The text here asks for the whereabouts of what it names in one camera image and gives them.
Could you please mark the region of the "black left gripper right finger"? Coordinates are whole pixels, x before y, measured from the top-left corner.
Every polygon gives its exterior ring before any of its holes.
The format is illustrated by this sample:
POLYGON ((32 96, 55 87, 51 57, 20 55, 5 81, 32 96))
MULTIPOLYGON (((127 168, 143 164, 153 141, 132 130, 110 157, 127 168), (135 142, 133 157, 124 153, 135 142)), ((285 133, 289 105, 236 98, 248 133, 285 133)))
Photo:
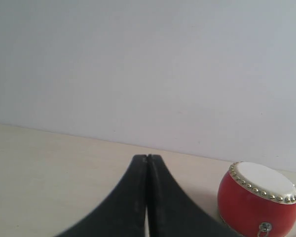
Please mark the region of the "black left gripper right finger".
POLYGON ((146 203, 151 237, 236 237, 179 186, 160 155, 148 155, 146 203))

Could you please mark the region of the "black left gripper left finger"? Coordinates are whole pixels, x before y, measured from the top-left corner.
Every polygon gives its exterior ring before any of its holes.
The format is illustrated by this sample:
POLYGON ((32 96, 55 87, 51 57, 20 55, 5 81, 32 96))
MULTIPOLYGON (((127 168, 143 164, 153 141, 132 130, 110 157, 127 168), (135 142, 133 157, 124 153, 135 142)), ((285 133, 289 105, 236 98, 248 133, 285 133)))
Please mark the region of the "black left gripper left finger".
POLYGON ((133 156, 110 194, 59 237, 144 237, 147 156, 133 156))

